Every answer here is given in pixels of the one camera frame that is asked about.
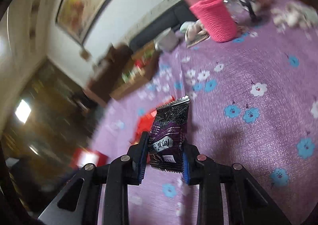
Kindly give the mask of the purple floral tablecloth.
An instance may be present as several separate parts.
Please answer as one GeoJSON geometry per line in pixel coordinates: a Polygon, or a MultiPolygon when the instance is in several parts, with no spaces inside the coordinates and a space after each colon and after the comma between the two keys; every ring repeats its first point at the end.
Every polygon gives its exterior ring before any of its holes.
{"type": "Polygon", "coordinates": [[[317,28],[272,21],[227,43],[162,53],[151,82],[110,101],[90,147],[109,161],[138,119],[169,97],[190,97],[187,139],[217,163],[241,163],[292,224],[317,204],[317,28]]]}

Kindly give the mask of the red gift box lid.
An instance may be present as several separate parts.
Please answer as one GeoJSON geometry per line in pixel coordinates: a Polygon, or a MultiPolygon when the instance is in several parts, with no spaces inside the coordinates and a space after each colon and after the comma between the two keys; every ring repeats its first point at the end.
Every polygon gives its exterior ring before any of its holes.
{"type": "Polygon", "coordinates": [[[94,164],[96,167],[106,164],[108,157],[99,151],[76,148],[72,156],[70,167],[81,169],[86,164],[94,164]]]}

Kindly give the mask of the brown cardboard snack box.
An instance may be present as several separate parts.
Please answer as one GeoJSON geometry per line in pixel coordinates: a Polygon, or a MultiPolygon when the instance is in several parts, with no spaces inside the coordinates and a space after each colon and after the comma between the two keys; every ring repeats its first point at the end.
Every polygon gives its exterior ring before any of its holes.
{"type": "Polygon", "coordinates": [[[159,57],[154,41],[133,53],[110,93],[111,98],[118,101],[148,83],[158,71],[159,57]]]}

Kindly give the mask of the pink knitted sleeve bottle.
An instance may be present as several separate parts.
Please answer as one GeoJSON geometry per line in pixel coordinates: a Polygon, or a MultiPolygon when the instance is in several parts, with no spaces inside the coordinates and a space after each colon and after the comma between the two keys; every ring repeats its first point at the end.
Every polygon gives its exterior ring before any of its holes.
{"type": "Polygon", "coordinates": [[[185,0],[190,11],[201,21],[210,38],[224,43],[237,35],[237,24],[228,12],[224,0],[185,0]]]}

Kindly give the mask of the white plush toy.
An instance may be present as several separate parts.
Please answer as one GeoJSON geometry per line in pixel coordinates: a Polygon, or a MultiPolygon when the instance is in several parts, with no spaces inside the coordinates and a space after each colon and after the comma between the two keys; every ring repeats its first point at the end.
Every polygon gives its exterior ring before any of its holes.
{"type": "Polygon", "coordinates": [[[284,9],[274,8],[271,11],[273,23],[277,27],[287,25],[304,30],[317,27],[317,10],[311,6],[287,3],[284,9]]]}

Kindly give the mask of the clear glass jar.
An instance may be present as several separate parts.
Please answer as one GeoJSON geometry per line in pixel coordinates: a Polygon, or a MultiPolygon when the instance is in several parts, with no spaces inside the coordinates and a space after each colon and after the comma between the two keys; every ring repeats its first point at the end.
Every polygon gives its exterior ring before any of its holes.
{"type": "Polygon", "coordinates": [[[228,12],[231,15],[241,14],[244,11],[244,8],[240,0],[223,0],[228,12]]]}

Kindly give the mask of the black leather sofa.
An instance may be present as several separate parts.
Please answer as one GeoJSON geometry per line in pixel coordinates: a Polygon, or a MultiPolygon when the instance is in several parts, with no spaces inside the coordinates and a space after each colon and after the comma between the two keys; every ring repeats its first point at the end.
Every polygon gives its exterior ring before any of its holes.
{"type": "Polygon", "coordinates": [[[186,21],[197,21],[197,18],[190,11],[186,2],[181,0],[135,35],[129,42],[129,47],[136,52],[149,41],[154,40],[162,31],[171,28],[176,32],[186,21]]]}

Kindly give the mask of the dark wooden cabinet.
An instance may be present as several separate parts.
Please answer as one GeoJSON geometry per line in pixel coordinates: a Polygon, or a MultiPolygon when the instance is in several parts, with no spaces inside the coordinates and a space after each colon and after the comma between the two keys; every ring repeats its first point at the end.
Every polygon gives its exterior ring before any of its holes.
{"type": "Polygon", "coordinates": [[[87,148],[104,109],[46,60],[18,95],[31,112],[22,122],[15,112],[1,136],[5,157],[25,158],[36,184],[46,186],[71,170],[73,154],[87,148]]]}

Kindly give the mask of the grey white ceramic mug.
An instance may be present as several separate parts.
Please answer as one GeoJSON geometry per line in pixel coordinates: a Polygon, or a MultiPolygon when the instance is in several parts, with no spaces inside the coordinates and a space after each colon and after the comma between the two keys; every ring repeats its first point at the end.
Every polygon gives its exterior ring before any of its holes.
{"type": "Polygon", "coordinates": [[[175,35],[175,32],[171,27],[162,31],[154,39],[155,49],[158,51],[172,52],[178,44],[179,38],[175,35]]]}

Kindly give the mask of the large red biscuit packet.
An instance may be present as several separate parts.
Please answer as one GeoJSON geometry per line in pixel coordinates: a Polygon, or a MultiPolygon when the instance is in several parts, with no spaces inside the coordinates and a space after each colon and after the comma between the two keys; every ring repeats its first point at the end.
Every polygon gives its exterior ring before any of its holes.
{"type": "Polygon", "coordinates": [[[175,100],[175,97],[173,95],[169,95],[163,100],[162,103],[160,103],[155,108],[152,108],[146,114],[143,114],[138,118],[133,137],[129,141],[131,145],[135,145],[139,143],[141,135],[144,131],[150,132],[152,124],[155,120],[156,113],[157,113],[156,109],[158,107],[163,106],[164,104],[171,103],[174,100],[175,100]]]}

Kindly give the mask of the black purple snack packet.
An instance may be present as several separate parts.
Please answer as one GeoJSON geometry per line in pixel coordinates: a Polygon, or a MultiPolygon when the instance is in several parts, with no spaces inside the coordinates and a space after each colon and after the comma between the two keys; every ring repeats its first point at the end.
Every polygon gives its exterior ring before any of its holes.
{"type": "Polygon", "coordinates": [[[148,153],[154,169],[183,171],[183,145],[186,142],[190,98],[186,95],[156,109],[148,153]]]}

